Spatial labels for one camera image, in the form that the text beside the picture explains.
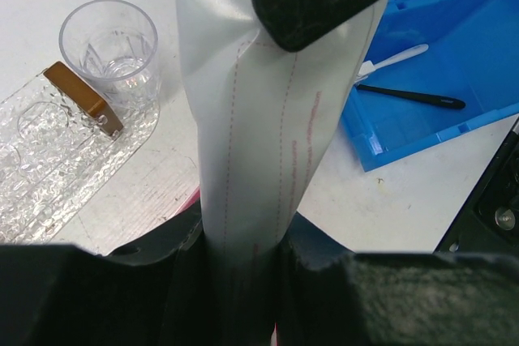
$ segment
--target table surface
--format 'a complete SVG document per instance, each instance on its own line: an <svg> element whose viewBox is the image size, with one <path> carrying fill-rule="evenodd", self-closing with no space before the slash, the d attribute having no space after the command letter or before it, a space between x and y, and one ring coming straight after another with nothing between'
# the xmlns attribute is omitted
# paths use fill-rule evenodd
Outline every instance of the table surface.
<svg viewBox="0 0 519 346"><path fill-rule="evenodd" d="M0 69L6 98L61 59L58 32L90 0L2 0ZM155 22L161 117L136 154L53 239L106 254L171 218L198 186L196 126L182 88L174 0L127 0ZM299 211L355 251L435 249L513 118L364 173L341 128Z"/></svg>

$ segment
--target plastic cup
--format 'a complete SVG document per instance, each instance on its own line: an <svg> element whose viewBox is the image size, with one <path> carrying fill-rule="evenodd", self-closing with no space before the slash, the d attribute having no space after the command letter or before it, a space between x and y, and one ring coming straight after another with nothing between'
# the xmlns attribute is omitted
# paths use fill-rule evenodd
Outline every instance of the plastic cup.
<svg viewBox="0 0 519 346"><path fill-rule="evenodd" d="M161 86L157 29L123 0L94 0L67 16L59 32L66 64L112 105L140 109Z"/></svg>

